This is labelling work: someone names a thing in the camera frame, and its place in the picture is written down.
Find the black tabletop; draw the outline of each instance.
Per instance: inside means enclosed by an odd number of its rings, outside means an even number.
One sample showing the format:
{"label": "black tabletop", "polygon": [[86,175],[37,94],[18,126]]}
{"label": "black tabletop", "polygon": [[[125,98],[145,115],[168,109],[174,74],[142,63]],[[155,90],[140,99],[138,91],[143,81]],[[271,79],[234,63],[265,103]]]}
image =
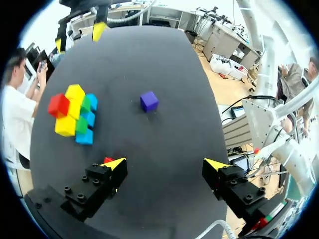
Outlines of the black tabletop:
{"label": "black tabletop", "polygon": [[[80,84],[99,100],[94,144],[54,132],[50,97]],[[144,113],[140,95],[153,91],[156,112]],[[112,200],[85,223],[122,239],[191,239],[225,219],[201,176],[204,158],[227,162],[214,94],[185,34],[155,26],[107,30],[98,42],[83,37],[47,83],[31,142],[34,187],[63,193],[91,163],[127,158],[128,176]],[[221,238],[214,228],[205,238]]]}

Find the desk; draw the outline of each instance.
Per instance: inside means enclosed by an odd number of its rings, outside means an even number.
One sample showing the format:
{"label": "desk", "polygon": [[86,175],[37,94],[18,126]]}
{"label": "desk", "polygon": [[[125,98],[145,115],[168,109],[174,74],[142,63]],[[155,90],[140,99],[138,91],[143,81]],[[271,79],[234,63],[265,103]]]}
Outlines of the desk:
{"label": "desk", "polygon": [[[139,4],[123,4],[118,8],[110,9],[108,18],[120,19],[123,18],[124,12],[127,11],[141,11],[147,5]],[[138,18],[139,25],[149,23],[152,19],[165,20],[170,23],[173,28],[180,28],[184,30],[193,30],[194,25],[197,23],[199,16],[203,15],[200,11],[191,11],[176,7],[169,7],[164,5],[153,5],[148,11],[142,13]],[[78,29],[83,27],[93,26],[95,14],[86,13],[82,17],[77,17],[71,21],[73,34],[78,34]]]}
{"label": "desk", "polygon": [[[242,59],[232,56],[236,49],[244,53]],[[208,61],[210,61],[214,53],[230,58],[243,65],[246,69],[252,67],[260,57],[251,44],[248,44],[231,29],[219,23],[214,25],[212,34],[204,46],[203,53]]]}
{"label": "desk", "polygon": [[[50,97],[70,84],[99,99],[92,146],[57,135],[47,113]],[[159,99],[156,113],[141,110],[140,94],[147,91]],[[121,239],[185,239],[225,219],[226,204],[201,176],[203,158],[227,163],[222,124],[207,76],[182,31],[130,26],[110,29],[99,42],[84,36],[51,75],[32,131],[34,187],[50,184],[62,192],[106,156],[125,156],[128,176],[116,196],[85,221],[92,227]],[[221,235],[216,227],[207,237]]]}

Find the bolt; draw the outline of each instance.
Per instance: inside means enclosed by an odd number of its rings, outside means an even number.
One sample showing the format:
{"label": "bolt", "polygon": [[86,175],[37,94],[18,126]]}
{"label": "bolt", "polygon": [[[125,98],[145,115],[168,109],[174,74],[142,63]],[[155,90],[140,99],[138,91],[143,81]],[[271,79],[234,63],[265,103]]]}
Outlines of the bolt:
{"label": "bolt", "polygon": [[88,181],[89,181],[89,178],[84,175],[84,176],[82,176],[82,181],[83,181],[83,182],[88,182]]}
{"label": "bolt", "polygon": [[251,194],[247,194],[247,196],[245,197],[245,201],[251,201],[252,199],[253,199],[254,197],[253,197],[253,195],[251,195]]}
{"label": "bolt", "polygon": [[65,192],[66,194],[69,194],[69,193],[72,193],[72,190],[71,190],[70,187],[66,186],[66,187],[64,187],[64,192]]}
{"label": "bolt", "polygon": [[259,193],[264,194],[265,192],[266,192],[266,188],[261,187],[261,188],[259,189]]}
{"label": "bolt", "polygon": [[51,202],[51,199],[50,198],[44,198],[44,200],[43,200],[45,203],[49,203],[49,202]]}
{"label": "bolt", "polygon": [[79,193],[77,196],[77,199],[79,200],[79,202],[84,203],[86,200],[86,197],[83,193]]}
{"label": "bolt", "polygon": [[232,181],[230,181],[230,184],[231,184],[232,186],[234,186],[234,185],[237,184],[237,181],[236,181],[236,180],[232,180]]}
{"label": "bolt", "polygon": [[94,184],[95,186],[99,186],[99,185],[100,185],[100,180],[94,179],[94,180],[93,180],[93,184]]}
{"label": "bolt", "polygon": [[35,203],[34,205],[35,205],[35,208],[37,208],[37,209],[40,209],[42,207],[42,204],[40,204],[40,203]]}

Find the hand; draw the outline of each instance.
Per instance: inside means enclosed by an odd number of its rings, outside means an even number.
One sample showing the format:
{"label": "hand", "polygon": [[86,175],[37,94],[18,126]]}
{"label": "hand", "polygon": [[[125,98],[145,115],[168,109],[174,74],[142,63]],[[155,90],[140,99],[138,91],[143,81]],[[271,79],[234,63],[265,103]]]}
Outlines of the hand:
{"label": "hand", "polygon": [[284,65],[281,65],[281,72],[282,72],[283,76],[288,75],[288,70],[286,69],[286,67],[284,67]]}
{"label": "hand", "polygon": [[304,136],[307,138],[309,135],[308,129],[304,127],[303,131],[304,131]]}
{"label": "hand", "polygon": [[41,69],[41,62],[39,62],[38,69],[36,70],[36,77],[40,83],[40,86],[45,86],[45,84],[46,84],[47,70],[48,70],[48,64],[45,63]]}

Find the man in white shirt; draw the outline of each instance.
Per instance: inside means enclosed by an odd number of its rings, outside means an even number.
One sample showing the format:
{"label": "man in white shirt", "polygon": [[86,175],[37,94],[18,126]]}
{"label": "man in white shirt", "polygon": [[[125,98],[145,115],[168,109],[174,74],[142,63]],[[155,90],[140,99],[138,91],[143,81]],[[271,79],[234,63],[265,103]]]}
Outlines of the man in white shirt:
{"label": "man in white shirt", "polygon": [[17,91],[25,73],[26,52],[23,48],[15,50],[7,62],[3,81],[2,117],[6,134],[17,151],[30,160],[31,132],[38,104],[46,85],[47,64],[37,69],[37,77],[29,91],[24,95]]}

